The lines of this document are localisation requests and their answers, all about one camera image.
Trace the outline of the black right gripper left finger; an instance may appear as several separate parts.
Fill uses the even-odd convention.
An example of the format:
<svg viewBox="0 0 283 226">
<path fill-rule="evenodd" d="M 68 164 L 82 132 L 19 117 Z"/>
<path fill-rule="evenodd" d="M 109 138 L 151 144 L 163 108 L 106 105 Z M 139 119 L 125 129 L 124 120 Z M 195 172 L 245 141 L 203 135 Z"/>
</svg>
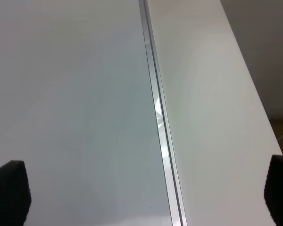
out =
<svg viewBox="0 0 283 226">
<path fill-rule="evenodd" d="M 32 197 L 24 161 L 0 167 L 0 226 L 24 225 Z"/>
</svg>

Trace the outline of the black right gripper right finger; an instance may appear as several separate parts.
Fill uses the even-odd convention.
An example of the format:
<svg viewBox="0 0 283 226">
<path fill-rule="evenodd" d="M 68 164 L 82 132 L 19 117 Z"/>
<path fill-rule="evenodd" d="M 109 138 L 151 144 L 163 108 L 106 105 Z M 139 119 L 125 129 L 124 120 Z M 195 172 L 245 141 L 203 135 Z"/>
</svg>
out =
<svg viewBox="0 0 283 226">
<path fill-rule="evenodd" d="M 283 155 L 271 157 L 264 199 L 274 223 L 277 226 L 283 226 Z"/>
</svg>

